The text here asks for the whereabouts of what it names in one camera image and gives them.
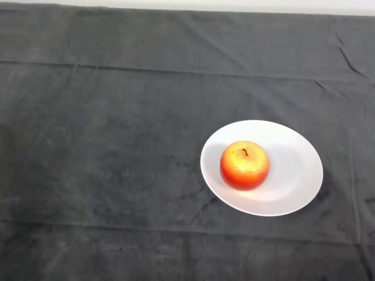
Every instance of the plate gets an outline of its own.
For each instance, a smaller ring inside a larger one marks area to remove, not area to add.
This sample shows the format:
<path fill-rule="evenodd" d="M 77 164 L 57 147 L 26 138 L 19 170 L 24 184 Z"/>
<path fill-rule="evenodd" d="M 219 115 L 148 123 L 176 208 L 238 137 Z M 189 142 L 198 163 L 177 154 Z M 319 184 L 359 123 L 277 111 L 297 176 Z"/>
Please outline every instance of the plate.
<path fill-rule="evenodd" d="M 262 146 L 270 159 L 270 173 L 251 191 L 230 188 L 220 175 L 220 158 L 233 142 Z M 268 121 L 247 120 L 216 131 L 204 144 L 200 168 L 207 185 L 219 199 L 242 212 L 273 217 L 295 212 L 314 199 L 323 181 L 322 161 L 302 135 Z"/>

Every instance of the red apple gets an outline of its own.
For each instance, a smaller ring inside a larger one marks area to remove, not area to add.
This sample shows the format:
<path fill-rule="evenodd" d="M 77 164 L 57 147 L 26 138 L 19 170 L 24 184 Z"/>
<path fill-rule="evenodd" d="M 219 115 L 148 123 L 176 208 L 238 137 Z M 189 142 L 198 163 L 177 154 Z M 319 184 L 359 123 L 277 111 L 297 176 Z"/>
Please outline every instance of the red apple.
<path fill-rule="evenodd" d="M 237 190 L 252 190 L 260 186 L 270 171 L 270 160 L 265 150 L 254 142 L 234 142 L 220 159 L 223 180 Z"/>

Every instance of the plate rim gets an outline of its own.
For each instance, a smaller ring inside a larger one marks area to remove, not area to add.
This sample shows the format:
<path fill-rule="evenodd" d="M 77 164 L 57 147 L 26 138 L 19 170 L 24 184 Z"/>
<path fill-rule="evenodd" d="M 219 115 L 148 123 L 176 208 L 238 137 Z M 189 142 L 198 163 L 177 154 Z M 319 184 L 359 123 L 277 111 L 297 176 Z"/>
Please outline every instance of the plate rim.
<path fill-rule="evenodd" d="M 243 210 L 242 208 L 239 208 L 239 207 L 236 207 L 234 205 L 232 205 L 231 203 L 228 203 L 226 200 L 224 200 L 223 198 L 221 198 L 213 188 L 210 187 L 210 185 L 207 183 L 207 180 L 206 180 L 206 176 L 204 175 L 204 172 L 203 172 L 203 166 L 202 166 L 202 163 L 203 163 L 203 151 L 204 151 L 204 148 L 206 147 L 207 143 L 209 142 L 209 140 L 212 138 L 212 136 L 218 132 L 219 130 L 222 130 L 224 129 L 225 127 L 227 126 L 230 126 L 230 125 L 233 125 L 233 124 L 236 124 L 236 123 L 241 123 L 241 122 L 249 122 L 249 121 L 255 121 L 255 122 L 266 122 L 266 123 L 271 123 L 271 124 L 276 124 L 276 125 L 279 125 L 279 126 L 282 126 L 282 127 L 285 127 L 289 130 L 292 130 L 294 131 L 295 133 L 297 133 L 298 135 L 300 135 L 302 138 L 304 138 L 310 145 L 311 147 L 314 149 L 316 155 L 318 156 L 318 159 L 319 159 L 319 163 L 320 163 L 320 168 L 321 168 L 321 171 L 322 171 L 322 178 L 320 180 L 320 184 L 319 184 L 319 188 L 316 190 L 316 193 L 314 194 L 314 196 L 311 198 L 311 200 L 307 201 L 306 204 L 298 207 L 298 208 L 294 208 L 294 209 L 291 209 L 289 211 L 286 211 L 286 212 L 283 212 L 283 213 L 278 213 L 278 214 L 262 214 L 262 213 L 255 213 L 255 212 L 249 212 L 249 211 L 246 211 L 246 210 Z M 319 156 L 319 153 L 318 151 L 316 151 L 315 147 L 307 140 L 307 138 L 305 138 L 302 134 L 300 134 L 299 132 L 297 132 L 296 130 L 293 130 L 292 128 L 290 127 L 287 127 L 283 124 L 279 124 L 279 123 L 276 123 L 276 122 L 272 122 L 272 121 L 267 121 L 267 120 L 259 120 L 259 119 L 248 119 L 248 120 L 240 120 L 240 121 L 236 121 L 236 122 L 232 122 L 232 123 L 229 123 L 225 126 L 222 126 L 221 128 L 217 129 L 216 131 L 214 131 L 210 136 L 209 138 L 207 139 L 207 141 L 204 143 L 203 147 L 202 147 L 202 151 L 200 153 L 200 171 L 202 173 L 202 176 L 203 176 L 203 179 L 204 179 L 204 182 L 206 183 L 206 185 L 209 187 L 209 189 L 213 192 L 213 194 L 219 198 L 222 202 L 224 202 L 225 204 L 231 206 L 232 208 L 236 209 L 236 210 L 239 210 L 243 213 L 246 213 L 246 214 L 250 214 L 250 215 L 257 215 L 259 217 L 280 217 L 282 215 L 288 215 L 288 214 L 292 214 L 294 212 L 297 212 L 298 210 L 301 210 L 303 209 L 304 207 L 306 207 L 308 204 L 311 203 L 312 200 L 314 200 L 314 198 L 318 195 L 319 191 L 321 190 L 322 188 L 322 183 L 323 183 L 323 178 L 324 178 L 324 169 L 323 169 L 323 163 L 322 163 L 322 159 L 321 157 Z"/>

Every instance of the white plate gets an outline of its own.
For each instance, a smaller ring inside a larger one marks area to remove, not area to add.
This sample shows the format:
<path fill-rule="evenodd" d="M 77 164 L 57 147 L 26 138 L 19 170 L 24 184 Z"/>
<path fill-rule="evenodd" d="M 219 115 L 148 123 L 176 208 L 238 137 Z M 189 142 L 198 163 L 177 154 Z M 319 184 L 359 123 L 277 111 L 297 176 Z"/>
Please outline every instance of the white plate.
<path fill-rule="evenodd" d="M 221 178 L 221 154 L 237 141 L 259 144 L 270 159 L 270 173 L 255 190 L 231 189 Z M 203 147 L 200 168 L 218 198 L 242 212 L 266 217 L 303 208 L 317 195 L 323 180 L 322 162 L 311 143 L 288 127 L 259 120 L 235 122 L 216 131 Z"/>

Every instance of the white wall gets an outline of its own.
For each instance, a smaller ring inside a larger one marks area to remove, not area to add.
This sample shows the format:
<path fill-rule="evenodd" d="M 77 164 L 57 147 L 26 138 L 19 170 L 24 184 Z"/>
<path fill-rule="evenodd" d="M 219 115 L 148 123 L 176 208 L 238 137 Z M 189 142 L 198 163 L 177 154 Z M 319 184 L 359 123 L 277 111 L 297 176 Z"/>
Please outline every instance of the white wall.
<path fill-rule="evenodd" d="M 375 15 L 375 0 L 7 0 L 6 2 L 138 9 Z"/>

